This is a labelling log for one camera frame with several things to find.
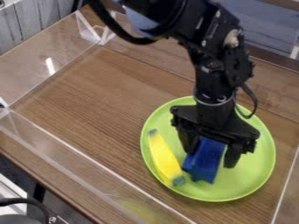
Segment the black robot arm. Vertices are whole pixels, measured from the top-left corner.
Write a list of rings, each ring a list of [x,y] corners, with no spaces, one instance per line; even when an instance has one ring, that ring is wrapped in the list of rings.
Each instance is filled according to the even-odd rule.
[[[240,156],[253,152],[260,132],[247,123],[236,104],[237,91],[249,97],[247,85],[255,64],[244,43],[237,17],[211,0],[112,0],[125,11],[133,36],[112,18],[103,0],[88,4],[109,30],[135,45],[151,45],[172,38],[185,49],[195,69],[192,105],[171,107],[172,126],[181,147],[195,154],[203,139],[227,145],[224,166],[236,166]]]

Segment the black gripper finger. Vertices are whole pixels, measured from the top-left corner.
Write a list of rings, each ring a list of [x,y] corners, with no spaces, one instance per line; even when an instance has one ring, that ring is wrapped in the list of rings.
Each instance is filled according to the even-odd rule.
[[[233,168],[239,162],[243,152],[243,145],[240,143],[232,143],[228,145],[228,149],[224,154],[224,167]]]
[[[184,152],[187,154],[193,154],[200,143],[200,136],[197,135],[197,133],[192,130],[181,129],[179,131],[179,139]]]

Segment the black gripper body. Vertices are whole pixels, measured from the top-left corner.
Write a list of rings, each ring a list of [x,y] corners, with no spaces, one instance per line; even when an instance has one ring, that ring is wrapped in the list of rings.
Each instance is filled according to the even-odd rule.
[[[207,103],[192,98],[193,104],[172,105],[172,126],[177,135],[180,130],[192,130],[200,137],[207,137],[225,145],[240,143],[243,152],[253,153],[259,130],[244,121],[232,95],[224,102]]]

